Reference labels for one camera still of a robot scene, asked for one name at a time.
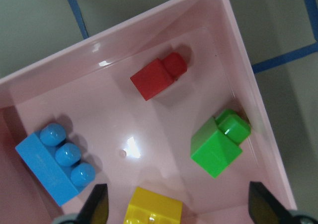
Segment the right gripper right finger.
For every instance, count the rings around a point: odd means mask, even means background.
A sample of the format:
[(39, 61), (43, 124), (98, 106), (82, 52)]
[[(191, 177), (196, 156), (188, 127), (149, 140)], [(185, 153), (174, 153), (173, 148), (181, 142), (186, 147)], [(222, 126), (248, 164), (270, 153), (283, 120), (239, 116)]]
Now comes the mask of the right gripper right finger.
[(262, 182), (249, 183), (248, 213), (254, 224), (295, 224), (290, 212)]

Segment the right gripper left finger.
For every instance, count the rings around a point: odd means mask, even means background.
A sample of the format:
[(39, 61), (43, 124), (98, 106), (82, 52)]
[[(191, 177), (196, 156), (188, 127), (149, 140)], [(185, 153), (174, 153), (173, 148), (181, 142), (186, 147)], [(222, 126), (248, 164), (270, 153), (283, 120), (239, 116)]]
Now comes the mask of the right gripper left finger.
[(107, 184), (96, 184), (75, 219), (76, 224), (106, 224), (109, 217)]

